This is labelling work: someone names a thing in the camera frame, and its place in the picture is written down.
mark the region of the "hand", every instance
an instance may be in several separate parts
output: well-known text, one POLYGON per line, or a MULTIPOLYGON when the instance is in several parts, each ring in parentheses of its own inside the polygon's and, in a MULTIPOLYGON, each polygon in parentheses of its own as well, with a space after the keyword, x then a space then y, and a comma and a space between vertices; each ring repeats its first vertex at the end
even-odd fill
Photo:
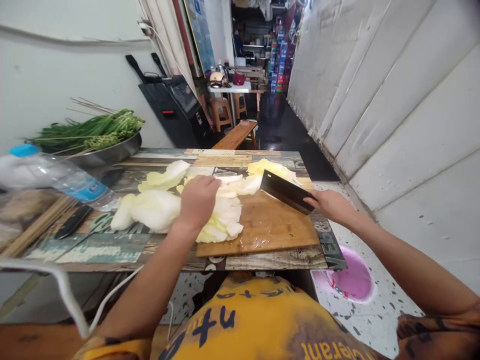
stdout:
POLYGON ((312 205, 323 216, 336 222, 340 225, 346 226, 356 217, 361 216, 357 210, 343 197, 339 192, 326 191, 311 191, 311 194, 316 200, 311 197, 303 199, 306 203, 312 205))
POLYGON ((215 206, 215 196, 222 183, 213 176, 197 175, 181 193, 180 215, 177 221, 192 232, 200 232, 209 221, 215 206))

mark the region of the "wooden cutting board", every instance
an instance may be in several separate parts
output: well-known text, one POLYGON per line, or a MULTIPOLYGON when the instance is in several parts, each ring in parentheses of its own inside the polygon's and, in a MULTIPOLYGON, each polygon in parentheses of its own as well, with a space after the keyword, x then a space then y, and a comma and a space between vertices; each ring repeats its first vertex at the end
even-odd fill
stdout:
POLYGON ((243 231, 231 241, 199 243, 196 256, 259 253, 320 243, 308 215, 272 198, 262 190, 238 198, 242 204, 240 224, 243 225, 243 231))

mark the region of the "white cable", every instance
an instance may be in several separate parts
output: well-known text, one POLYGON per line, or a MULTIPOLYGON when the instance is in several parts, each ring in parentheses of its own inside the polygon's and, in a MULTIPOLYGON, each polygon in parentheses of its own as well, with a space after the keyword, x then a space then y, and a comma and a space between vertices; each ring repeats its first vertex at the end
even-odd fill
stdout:
MULTIPOLYGON (((58 265, 51 264, 51 263, 44 263, 38 261, 30 261, 30 260, 22 260, 22 259, 13 259, 2 257, 0 258, 0 268, 6 269, 19 269, 19 270, 34 270, 42 273, 49 273, 52 274, 58 284, 58 289, 60 291, 60 297, 63 303, 65 304, 66 309, 70 313, 73 321, 76 324, 78 332, 82 339, 87 339, 97 327, 100 316, 102 316, 102 312, 104 311, 105 305, 107 304, 108 300, 115 294, 123 285, 125 285, 128 281, 130 281, 135 275, 142 270, 144 266, 140 266, 137 270, 132 272, 125 280, 119 283, 117 286, 113 288, 112 291, 108 293, 107 296, 102 300, 98 310, 96 311, 95 317, 90 325, 87 324, 87 320, 85 319, 84 313, 79 306, 77 300, 75 300, 74 294, 72 293, 72 287, 70 286, 70 280, 67 273, 58 265)), ((171 315, 170 315, 170 323, 168 325, 168 337, 170 339, 170 330, 172 328, 172 322, 174 319, 174 304, 169 301, 168 305, 171 307, 171 315)))
POLYGON ((0 259, 0 267, 8 269, 35 270, 42 273, 52 274, 58 283, 61 299, 73 318, 73 321, 75 321, 80 336, 82 339, 86 339, 90 336, 89 325, 87 324, 87 320, 85 320, 82 309, 72 293, 69 277, 59 266, 37 261, 2 257, 0 259))
POLYGON ((199 100, 199 97, 197 96, 197 91, 195 90, 195 86, 192 86, 192 84, 189 83, 187 77, 185 76, 184 72, 182 71, 182 69, 180 68, 180 65, 179 63, 177 62, 177 60, 175 60, 175 56, 170 52, 170 50, 167 48, 167 46, 165 45, 165 43, 163 42, 162 38, 160 37, 159 33, 153 28, 151 27, 150 25, 147 25, 146 23, 144 22, 141 22, 139 23, 140 27, 141 28, 149 28, 151 29, 156 37, 158 38, 158 40, 160 40, 161 44, 163 45, 163 49, 171 56, 171 58, 173 59, 173 62, 176 64, 176 67, 178 68, 178 70, 180 71, 180 73, 183 75, 186 83, 188 84, 188 86, 190 87, 191 89, 191 92, 193 93, 193 95, 195 95, 196 99, 199 100))
POLYGON ((132 272, 125 280, 123 280, 121 283, 119 283, 117 286, 113 288, 112 291, 108 293, 107 296, 101 301, 100 306, 98 307, 98 310, 96 311, 95 317, 93 318, 93 321, 90 325, 89 333, 93 333, 95 328, 97 327, 99 321, 100 321, 100 316, 102 316, 102 312, 104 311, 104 307, 109 301, 109 299, 115 294, 123 285, 125 285, 127 282, 129 282, 135 275, 139 273, 140 270, 143 269, 143 265, 140 266, 137 270, 132 272))
POLYGON ((144 42, 149 40, 148 37, 134 37, 134 38, 126 38, 126 39, 113 39, 113 38, 86 38, 86 37, 57 37, 52 35, 45 35, 41 33, 32 32, 30 30, 25 30, 22 28, 18 28, 12 25, 9 25, 4 22, 0 22, 0 30, 10 31, 13 33, 18 33, 21 35, 29 36, 32 38, 37 38, 41 40, 47 40, 56 43, 63 43, 69 45, 109 45, 109 44, 125 44, 125 43, 137 43, 137 42, 144 42))

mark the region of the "bottle label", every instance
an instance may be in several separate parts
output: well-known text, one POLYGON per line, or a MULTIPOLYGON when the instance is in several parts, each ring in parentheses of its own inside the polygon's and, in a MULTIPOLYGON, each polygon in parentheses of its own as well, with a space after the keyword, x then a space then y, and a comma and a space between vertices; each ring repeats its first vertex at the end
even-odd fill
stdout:
POLYGON ((107 187, 94 177, 88 179, 88 183, 80 190, 66 191, 65 194, 83 203, 89 203, 100 198, 107 192, 107 187))

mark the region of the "yellow t-shirt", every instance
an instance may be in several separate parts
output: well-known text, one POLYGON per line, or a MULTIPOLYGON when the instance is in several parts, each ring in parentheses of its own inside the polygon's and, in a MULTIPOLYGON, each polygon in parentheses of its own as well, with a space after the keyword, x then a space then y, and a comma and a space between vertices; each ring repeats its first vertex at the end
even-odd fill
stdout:
MULTIPOLYGON (((397 332, 399 359, 476 359, 480 307, 456 317, 402 315, 397 332)), ((94 338, 76 358, 147 360, 149 341, 94 338)), ((159 357, 169 359, 386 358, 356 340, 327 310, 288 281, 233 273, 176 332, 159 357)))

